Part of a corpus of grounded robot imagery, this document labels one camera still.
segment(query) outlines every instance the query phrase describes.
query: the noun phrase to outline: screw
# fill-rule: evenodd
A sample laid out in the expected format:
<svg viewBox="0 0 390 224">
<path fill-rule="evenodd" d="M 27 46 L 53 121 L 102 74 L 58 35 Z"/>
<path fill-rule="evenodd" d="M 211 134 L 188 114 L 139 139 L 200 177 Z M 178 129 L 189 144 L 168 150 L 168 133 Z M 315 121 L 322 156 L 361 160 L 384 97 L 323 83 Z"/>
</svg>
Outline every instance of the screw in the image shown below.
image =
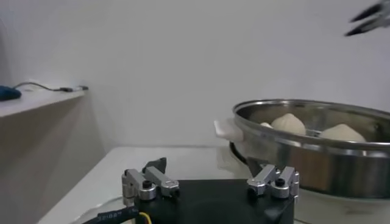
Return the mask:
<svg viewBox="0 0 390 224">
<path fill-rule="evenodd" d="M 275 180 L 275 185 L 277 187 L 283 187 L 285 185 L 284 179 L 278 178 L 277 180 Z"/>
<path fill-rule="evenodd" d="M 151 181 L 145 180 L 145 181 L 142 182 L 142 188 L 149 189 L 151 187 L 152 187 L 152 182 Z"/>
</svg>

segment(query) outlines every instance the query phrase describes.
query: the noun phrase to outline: stainless steel pot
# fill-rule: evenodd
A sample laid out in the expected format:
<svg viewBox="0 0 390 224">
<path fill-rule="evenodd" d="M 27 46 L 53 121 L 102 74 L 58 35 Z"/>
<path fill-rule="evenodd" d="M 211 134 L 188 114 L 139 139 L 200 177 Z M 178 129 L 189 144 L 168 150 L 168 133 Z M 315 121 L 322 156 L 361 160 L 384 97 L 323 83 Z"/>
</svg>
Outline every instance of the stainless steel pot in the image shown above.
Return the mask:
<svg viewBox="0 0 390 224">
<path fill-rule="evenodd" d="M 311 100 L 255 100 L 233 107 L 234 119 L 215 121 L 220 138 L 235 143 L 244 156 L 277 166 L 293 166 L 300 187 L 339 197 L 390 198 L 390 113 Z M 261 126 L 292 113 L 307 135 Z M 321 139 L 326 128 L 347 124 L 367 142 Z"/>
</svg>

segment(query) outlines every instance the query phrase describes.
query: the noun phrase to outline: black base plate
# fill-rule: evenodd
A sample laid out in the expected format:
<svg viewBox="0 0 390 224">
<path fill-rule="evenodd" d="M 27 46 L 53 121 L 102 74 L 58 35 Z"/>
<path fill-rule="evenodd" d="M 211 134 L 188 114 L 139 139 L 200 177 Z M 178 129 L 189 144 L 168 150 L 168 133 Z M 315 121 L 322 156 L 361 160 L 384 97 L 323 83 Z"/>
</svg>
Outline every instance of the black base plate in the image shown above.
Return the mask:
<svg viewBox="0 0 390 224">
<path fill-rule="evenodd" d="M 155 224 L 268 224 L 294 222 L 294 199 L 281 200 L 269 193 L 253 199 L 246 180 L 181 180 L 177 200 L 158 197 L 136 201 Z M 144 223 L 139 218 L 137 223 Z"/>
</svg>

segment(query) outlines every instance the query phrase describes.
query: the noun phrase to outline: blue object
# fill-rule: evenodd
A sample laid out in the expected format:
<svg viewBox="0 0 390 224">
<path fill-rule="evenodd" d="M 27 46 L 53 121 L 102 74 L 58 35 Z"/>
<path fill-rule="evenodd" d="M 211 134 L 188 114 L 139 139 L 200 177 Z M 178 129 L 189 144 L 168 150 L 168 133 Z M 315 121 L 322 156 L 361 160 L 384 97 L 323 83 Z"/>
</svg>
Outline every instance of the blue object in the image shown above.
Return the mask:
<svg viewBox="0 0 390 224">
<path fill-rule="evenodd" d="M 8 86 L 0 86 L 0 101 L 19 99 L 22 93 Z"/>
</svg>

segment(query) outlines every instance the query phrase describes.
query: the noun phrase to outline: steamed bun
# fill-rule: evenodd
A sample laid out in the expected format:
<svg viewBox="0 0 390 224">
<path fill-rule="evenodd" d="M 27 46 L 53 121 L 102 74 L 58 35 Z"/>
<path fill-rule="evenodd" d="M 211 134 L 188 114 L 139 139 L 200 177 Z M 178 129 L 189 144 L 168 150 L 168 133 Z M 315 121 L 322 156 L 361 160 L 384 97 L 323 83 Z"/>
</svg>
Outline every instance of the steamed bun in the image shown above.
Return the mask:
<svg viewBox="0 0 390 224">
<path fill-rule="evenodd" d="M 271 126 L 275 130 L 287 131 L 293 134 L 306 135 L 305 125 L 293 114 L 285 114 L 282 117 L 276 118 Z"/>
<path fill-rule="evenodd" d="M 323 131 L 320 138 L 327 138 L 339 141 L 366 142 L 365 138 L 346 124 L 339 124 Z"/>
<path fill-rule="evenodd" d="M 267 122 L 263 122 L 260 125 L 264 126 L 264 127 L 267 127 L 267 128 L 272 128 L 272 126 L 269 123 L 267 123 Z"/>
</svg>

